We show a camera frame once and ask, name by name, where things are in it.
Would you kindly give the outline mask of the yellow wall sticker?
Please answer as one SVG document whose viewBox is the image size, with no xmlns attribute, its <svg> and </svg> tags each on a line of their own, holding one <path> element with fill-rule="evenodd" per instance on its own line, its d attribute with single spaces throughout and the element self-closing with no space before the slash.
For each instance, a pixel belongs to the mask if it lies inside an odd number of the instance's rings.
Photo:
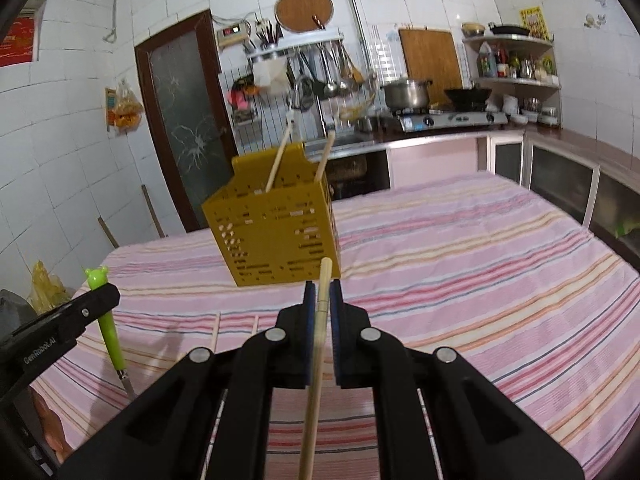
<svg viewBox="0 0 640 480">
<path fill-rule="evenodd" d="M 522 25 L 529 29 L 530 36 L 550 41 L 551 35 L 540 6 L 520 10 L 520 19 Z"/>
</svg>

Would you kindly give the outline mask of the dark grey bag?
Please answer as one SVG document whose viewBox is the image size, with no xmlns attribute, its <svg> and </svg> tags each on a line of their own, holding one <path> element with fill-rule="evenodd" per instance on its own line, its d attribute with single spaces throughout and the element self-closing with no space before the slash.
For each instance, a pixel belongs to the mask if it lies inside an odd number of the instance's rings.
<svg viewBox="0 0 640 480">
<path fill-rule="evenodd" d="M 2 289 L 0 292 L 0 340 L 36 318 L 38 314 L 24 298 Z"/>
</svg>

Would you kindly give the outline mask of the gas stove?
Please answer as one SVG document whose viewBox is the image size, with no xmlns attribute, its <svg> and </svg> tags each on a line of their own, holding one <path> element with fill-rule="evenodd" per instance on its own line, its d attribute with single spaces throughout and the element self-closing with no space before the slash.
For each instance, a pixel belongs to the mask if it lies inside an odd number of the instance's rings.
<svg viewBox="0 0 640 480">
<path fill-rule="evenodd" d="M 502 126 L 508 123 L 503 112 L 442 112 L 411 114 L 394 117 L 404 133 L 419 133 L 436 130 Z"/>
</svg>

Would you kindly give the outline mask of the wooden chopstick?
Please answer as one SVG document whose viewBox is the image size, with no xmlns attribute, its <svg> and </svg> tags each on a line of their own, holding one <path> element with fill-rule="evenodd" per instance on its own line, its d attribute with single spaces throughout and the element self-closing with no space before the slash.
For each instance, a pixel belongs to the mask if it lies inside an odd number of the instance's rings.
<svg viewBox="0 0 640 480">
<path fill-rule="evenodd" d="M 273 163 L 270 168 L 269 177 L 265 186 L 265 193 L 270 192 L 270 190 L 273 187 L 274 180 L 276 180 L 276 175 L 280 167 L 280 163 L 281 163 L 284 151 L 286 149 L 286 146 L 288 145 L 288 139 L 291 136 L 292 128 L 293 128 L 292 122 L 288 120 L 288 122 L 286 123 L 283 136 L 281 138 L 277 153 L 276 153 L 276 157 L 273 159 Z"/>
<path fill-rule="evenodd" d="M 213 353 L 216 352 L 216 348 L 217 348 L 220 320 L 221 320 L 221 313 L 216 312 L 215 318 L 214 318 L 214 324 L 212 328 L 212 336 L 210 336 L 210 341 L 209 341 L 209 349 L 212 350 Z"/>
<path fill-rule="evenodd" d="M 320 263 L 317 305 L 314 310 L 314 339 L 312 340 L 310 384 L 307 392 L 303 439 L 299 455 L 299 480 L 309 480 L 314 473 L 314 450 L 319 425 L 332 268 L 333 261 L 329 257 L 324 257 Z"/>
</svg>

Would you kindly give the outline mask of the yellow plastic bag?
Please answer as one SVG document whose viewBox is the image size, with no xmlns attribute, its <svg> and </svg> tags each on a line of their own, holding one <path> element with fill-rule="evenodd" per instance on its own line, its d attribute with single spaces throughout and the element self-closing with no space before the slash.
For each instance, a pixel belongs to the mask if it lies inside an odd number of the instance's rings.
<svg viewBox="0 0 640 480">
<path fill-rule="evenodd" d="M 32 289 L 27 297 L 30 306 L 38 315 L 45 314 L 66 304 L 70 294 L 62 281 L 50 274 L 43 262 L 38 260 L 32 267 Z"/>
</svg>

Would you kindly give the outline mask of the rectangular wooden cutting board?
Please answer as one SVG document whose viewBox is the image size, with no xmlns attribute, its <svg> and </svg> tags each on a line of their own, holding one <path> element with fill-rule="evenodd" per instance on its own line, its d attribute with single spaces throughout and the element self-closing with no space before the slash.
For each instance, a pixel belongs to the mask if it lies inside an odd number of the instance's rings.
<svg viewBox="0 0 640 480">
<path fill-rule="evenodd" d="M 454 37 L 450 32 L 427 28 L 401 28 L 398 32 L 408 77 L 430 80 L 431 104 L 452 107 L 446 90 L 462 87 Z"/>
</svg>

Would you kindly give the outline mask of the corner wall shelf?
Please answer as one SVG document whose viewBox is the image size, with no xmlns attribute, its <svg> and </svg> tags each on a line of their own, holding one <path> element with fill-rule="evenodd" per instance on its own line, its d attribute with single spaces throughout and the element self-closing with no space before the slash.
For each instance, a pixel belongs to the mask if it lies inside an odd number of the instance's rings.
<svg viewBox="0 0 640 480">
<path fill-rule="evenodd" d="M 489 99 L 506 114 L 558 128 L 562 120 L 561 78 L 554 43 L 515 25 L 491 24 L 462 39 L 470 81 L 489 88 Z"/>
</svg>

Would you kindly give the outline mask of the green frog handle knife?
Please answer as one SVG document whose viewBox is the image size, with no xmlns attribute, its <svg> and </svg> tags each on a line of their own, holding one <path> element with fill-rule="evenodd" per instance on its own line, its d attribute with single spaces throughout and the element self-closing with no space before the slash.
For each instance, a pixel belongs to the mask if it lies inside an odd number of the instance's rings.
<svg viewBox="0 0 640 480">
<path fill-rule="evenodd" d="M 86 269 L 85 274 L 87 284 L 91 290 L 96 290 L 108 283 L 107 266 L 100 266 L 95 269 Z M 118 333 L 112 312 L 107 312 L 107 314 L 98 318 L 98 323 L 106 351 L 111 359 L 114 370 L 127 393 L 128 399 L 132 401 L 136 398 L 136 393 L 134 392 L 134 387 L 132 386 L 128 375 L 126 361 L 122 354 L 122 348 L 120 348 Z"/>
</svg>

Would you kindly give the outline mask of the wooden chopstick in holder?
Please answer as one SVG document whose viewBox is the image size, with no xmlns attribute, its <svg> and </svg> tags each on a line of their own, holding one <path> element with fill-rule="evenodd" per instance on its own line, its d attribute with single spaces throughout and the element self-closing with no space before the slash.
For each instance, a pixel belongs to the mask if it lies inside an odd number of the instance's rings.
<svg viewBox="0 0 640 480">
<path fill-rule="evenodd" d="M 270 192 L 270 190 L 273 187 L 274 180 L 276 180 L 276 175 L 280 167 L 280 163 L 281 163 L 284 151 L 286 149 L 286 146 L 288 145 L 288 139 L 291 136 L 292 128 L 293 128 L 292 122 L 288 120 L 288 122 L 286 123 L 283 136 L 281 138 L 277 153 L 276 153 L 276 157 L 273 159 L 273 163 L 270 168 L 269 177 L 265 186 L 265 193 Z"/>
</svg>

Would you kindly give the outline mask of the steel cooking pot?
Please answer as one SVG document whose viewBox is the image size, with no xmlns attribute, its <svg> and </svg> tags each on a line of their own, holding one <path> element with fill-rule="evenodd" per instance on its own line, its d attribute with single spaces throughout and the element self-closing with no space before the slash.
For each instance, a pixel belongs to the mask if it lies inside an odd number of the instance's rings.
<svg viewBox="0 0 640 480">
<path fill-rule="evenodd" d="M 430 106 L 428 89 L 432 83 L 431 79 L 399 78 L 383 84 L 381 90 L 386 106 L 391 110 L 418 110 Z"/>
</svg>

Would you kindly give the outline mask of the hanging utensil rack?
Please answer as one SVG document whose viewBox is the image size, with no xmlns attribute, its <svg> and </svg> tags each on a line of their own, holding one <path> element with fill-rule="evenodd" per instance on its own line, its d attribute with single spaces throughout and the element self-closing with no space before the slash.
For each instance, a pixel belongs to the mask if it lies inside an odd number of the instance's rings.
<svg viewBox="0 0 640 480">
<path fill-rule="evenodd" d="M 266 96 L 311 103 L 350 98 L 366 81 L 335 27 L 298 32 L 261 48 L 246 46 L 245 55 L 254 86 Z"/>
</svg>

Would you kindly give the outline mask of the dark wooden glass door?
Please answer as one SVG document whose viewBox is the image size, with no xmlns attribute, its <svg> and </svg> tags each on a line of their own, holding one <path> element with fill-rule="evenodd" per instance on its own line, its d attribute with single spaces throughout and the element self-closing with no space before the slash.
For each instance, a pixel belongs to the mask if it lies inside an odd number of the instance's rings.
<svg viewBox="0 0 640 480">
<path fill-rule="evenodd" d="M 146 121 L 184 229 L 206 228 L 202 203 L 233 177 L 238 154 L 209 11 L 134 47 Z"/>
</svg>

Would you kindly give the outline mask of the orange snack bag hanging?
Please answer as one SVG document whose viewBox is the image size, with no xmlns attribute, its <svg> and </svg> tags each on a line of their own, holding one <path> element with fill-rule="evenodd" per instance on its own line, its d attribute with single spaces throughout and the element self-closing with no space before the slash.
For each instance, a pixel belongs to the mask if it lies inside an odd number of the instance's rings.
<svg viewBox="0 0 640 480">
<path fill-rule="evenodd" d="M 107 130 L 128 133 L 139 127 L 144 108 L 125 78 L 115 89 L 104 89 L 104 105 Z"/>
</svg>

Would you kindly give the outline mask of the round wooden board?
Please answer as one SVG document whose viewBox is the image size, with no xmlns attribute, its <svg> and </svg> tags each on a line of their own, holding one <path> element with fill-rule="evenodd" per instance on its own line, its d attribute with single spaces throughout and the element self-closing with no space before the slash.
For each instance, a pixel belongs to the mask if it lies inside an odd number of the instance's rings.
<svg viewBox="0 0 640 480">
<path fill-rule="evenodd" d="M 277 0 L 274 17 L 288 32 L 311 32 L 322 29 L 334 14 L 332 0 Z"/>
</svg>

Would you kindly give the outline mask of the steel sink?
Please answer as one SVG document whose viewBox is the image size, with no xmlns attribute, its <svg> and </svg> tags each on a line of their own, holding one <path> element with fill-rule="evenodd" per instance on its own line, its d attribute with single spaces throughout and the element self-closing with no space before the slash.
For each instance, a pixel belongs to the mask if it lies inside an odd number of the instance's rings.
<svg viewBox="0 0 640 480">
<path fill-rule="evenodd" d="M 305 154 L 309 159 L 314 157 L 319 158 L 324 150 L 326 144 L 329 142 L 329 138 L 320 138 L 309 140 L 305 143 Z M 341 133 L 338 134 L 332 144 L 331 151 L 338 152 L 344 150 L 351 150 L 352 148 L 361 148 L 362 146 L 372 145 L 374 139 L 372 134 L 365 133 Z"/>
</svg>

